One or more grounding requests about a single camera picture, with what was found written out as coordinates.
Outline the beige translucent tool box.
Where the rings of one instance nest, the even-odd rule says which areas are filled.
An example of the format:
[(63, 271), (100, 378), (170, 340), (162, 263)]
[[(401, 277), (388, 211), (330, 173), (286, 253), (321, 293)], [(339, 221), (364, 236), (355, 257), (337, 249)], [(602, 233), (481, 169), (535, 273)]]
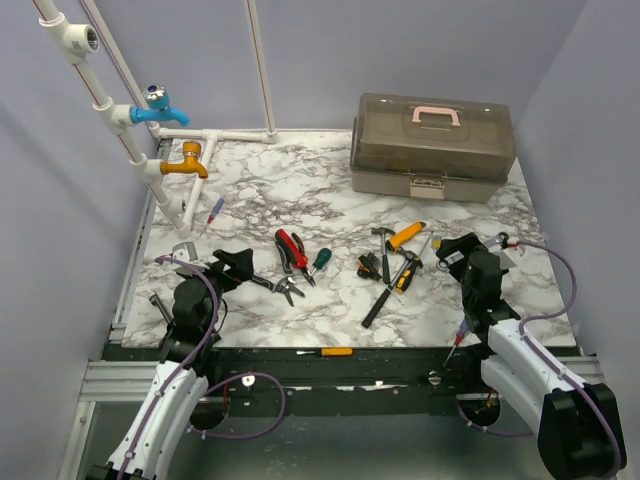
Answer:
[(508, 106), (365, 93), (350, 153), (357, 192), (486, 203), (516, 158)]

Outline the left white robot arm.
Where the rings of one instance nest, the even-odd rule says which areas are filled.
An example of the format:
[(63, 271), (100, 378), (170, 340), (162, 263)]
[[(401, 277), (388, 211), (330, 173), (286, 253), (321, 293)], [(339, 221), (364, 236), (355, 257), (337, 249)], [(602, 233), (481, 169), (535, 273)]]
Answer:
[(253, 250), (216, 250), (216, 262), (199, 267), (173, 256), (158, 263), (180, 266), (173, 292), (172, 322), (161, 342), (161, 359), (151, 386), (124, 438), (103, 466), (92, 466), (87, 479), (163, 479), (179, 437), (203, 395), (222, 380), (210, 362), (222, 296), (252, 279)]

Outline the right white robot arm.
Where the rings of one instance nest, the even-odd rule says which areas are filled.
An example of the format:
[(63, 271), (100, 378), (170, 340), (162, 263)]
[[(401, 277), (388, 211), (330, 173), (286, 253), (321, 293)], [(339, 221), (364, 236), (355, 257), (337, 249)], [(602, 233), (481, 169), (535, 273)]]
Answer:
[(508, 250), (532, 245), (505, 233), (488, 241), (470, 233), (436, 247), (439, 268), (461, 286), (463, 320), (454, 342), (473, 334), (482, 349), (461, 365), (461, 382), (474, 392), (489, 387), (511, 405), (554, 478), (613, 478), (627, 465), (614, 392), (562, 363), (530, 332), (534, 319), (520, 317), (503, 298)]

